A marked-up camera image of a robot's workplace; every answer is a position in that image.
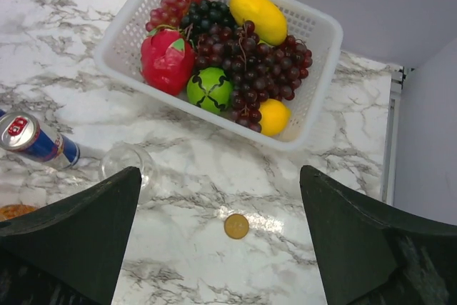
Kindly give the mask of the gold bottle cap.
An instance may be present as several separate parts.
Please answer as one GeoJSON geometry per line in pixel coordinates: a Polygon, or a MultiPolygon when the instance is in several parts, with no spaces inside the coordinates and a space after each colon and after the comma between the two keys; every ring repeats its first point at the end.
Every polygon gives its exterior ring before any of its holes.
{"type": "Polygon", "coordinates": [[[232,239],[242,239],[249,231],[249,222],[242,214],[232,214],[224,222],[224,231],[232,239]]]}

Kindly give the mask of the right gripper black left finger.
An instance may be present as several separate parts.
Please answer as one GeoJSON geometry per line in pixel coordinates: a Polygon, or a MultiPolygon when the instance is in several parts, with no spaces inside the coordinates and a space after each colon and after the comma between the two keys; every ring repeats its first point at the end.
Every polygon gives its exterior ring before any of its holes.
{"type": "Polygon", "coordinates": [[[141,188],[127,167],[1,222],[2,304],[110,304],[141,188]]]}

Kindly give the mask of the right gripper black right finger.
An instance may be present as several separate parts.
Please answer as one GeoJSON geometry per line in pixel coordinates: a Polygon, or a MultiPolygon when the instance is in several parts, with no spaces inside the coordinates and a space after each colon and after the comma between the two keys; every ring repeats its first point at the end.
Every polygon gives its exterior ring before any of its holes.
{"type": "Polygon", "coordinates": [[[301,167],[300,189],[328,304],[455,304],[456,227],[301,167]]]}

